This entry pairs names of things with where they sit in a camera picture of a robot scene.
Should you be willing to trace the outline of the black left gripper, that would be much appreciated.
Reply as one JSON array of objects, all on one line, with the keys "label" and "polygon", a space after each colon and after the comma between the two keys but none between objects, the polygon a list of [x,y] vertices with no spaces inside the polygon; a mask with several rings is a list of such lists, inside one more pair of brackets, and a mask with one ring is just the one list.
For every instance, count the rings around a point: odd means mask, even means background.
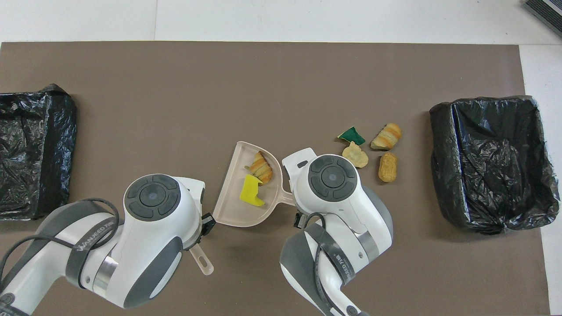
[{"label": "black left gripper", "polygon": [[202,216],[202,226],[201,232],[199,234],[200,237],[206,236],[211,232],[213,227],[215,226],[216,221],[213,218],[211,213],[206,213]]}]

